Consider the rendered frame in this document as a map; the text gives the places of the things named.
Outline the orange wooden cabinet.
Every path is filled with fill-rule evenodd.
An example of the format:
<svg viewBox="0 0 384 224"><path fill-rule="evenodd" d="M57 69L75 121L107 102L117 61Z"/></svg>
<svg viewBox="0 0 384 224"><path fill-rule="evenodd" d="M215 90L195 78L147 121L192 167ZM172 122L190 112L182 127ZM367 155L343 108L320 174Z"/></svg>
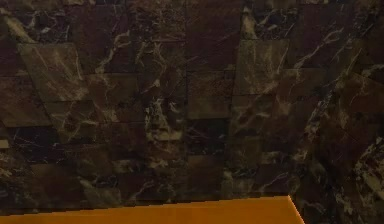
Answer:
<svg viewBox="0 0 384 224"><path fill-rule="evenodd" d="M289 196L0 216L0 224L305 224Z"/></svg>

